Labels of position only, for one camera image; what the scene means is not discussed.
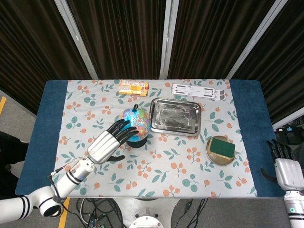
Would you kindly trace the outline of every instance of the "yellow floor tape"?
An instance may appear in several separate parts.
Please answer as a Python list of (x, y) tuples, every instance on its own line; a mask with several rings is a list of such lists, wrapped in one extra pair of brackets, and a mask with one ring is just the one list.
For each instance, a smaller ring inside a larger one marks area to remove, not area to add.
[[(70, 198), (67, 198), (66, 201), (63, 203), (63, 205), (68, 209), (69, 203), (70, 203)], [(67, 211), (63, 210), (63, 213), (60, 216), (60, 221), (59, 221), (58, 228), (65, 228), (66, 219), (67, 219)]]
[(1, 101), (0, 101), (0, 114), (1, 114), (2, 109), (3, 109), (3, 107), (4, 107), (5, 101), (6, 101), (6, 98), (5, 98), (5, 97), (2, 97), (2, 98), (1, 98)]

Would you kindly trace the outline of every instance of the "globe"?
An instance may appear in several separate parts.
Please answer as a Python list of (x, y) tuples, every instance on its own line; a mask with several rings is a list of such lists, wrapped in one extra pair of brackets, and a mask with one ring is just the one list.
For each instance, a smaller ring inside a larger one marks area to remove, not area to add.
[(128, 141), (128, 145), (134, 148), (139, 148), (147, 142), (147, 136), (151, 129), (151, 120), (149, 115), (138, 105), (134, 105), (134, 108), (129, 108), (123, 111), (120, 118), (124, 120), (130, 120), (130, 123), (126, 125), (123, 129), (128, 127), (136, 127), (139, 131), (138, 134), (132, 136)]

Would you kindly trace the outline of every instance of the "small globe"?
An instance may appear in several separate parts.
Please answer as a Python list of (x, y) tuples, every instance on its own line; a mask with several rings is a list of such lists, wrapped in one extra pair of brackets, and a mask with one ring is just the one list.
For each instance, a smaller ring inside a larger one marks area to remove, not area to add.
[(138, 108), (138, 105), (135, 105), (134, 108), (124, 110), (120, 117), (124, 120), (130, 120), (130, 123), (126, 125), (122, 131), (131, 126), (136, 127), (139, 131), (138, 134), (132, 136), (127, 142), (146, 141), (146, 137), (151, 129), (151, 120), (149, 115), (143, 109)]

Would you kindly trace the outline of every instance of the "stainless steel tray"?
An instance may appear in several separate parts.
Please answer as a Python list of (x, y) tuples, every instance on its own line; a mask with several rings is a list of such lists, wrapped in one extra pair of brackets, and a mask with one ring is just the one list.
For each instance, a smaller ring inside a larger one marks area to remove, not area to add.
[(154, 132), (185, 136), (200, 133), (201, 107), (195, 102), (155, 98), (151, 102), (150, 118)]

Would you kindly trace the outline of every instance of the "globe stand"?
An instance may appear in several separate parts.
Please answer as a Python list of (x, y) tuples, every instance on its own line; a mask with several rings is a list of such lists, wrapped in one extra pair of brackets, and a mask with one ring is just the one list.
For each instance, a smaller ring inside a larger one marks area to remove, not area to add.
[(144, 139), (138, 141), (138, 142), (130, 142), (130, 141), (127, 141), (127, 144), (133, 148), (140, 148), (142, 147), (143, 145), (146, 144), (148, 140), (148, 137), (145, 137)]

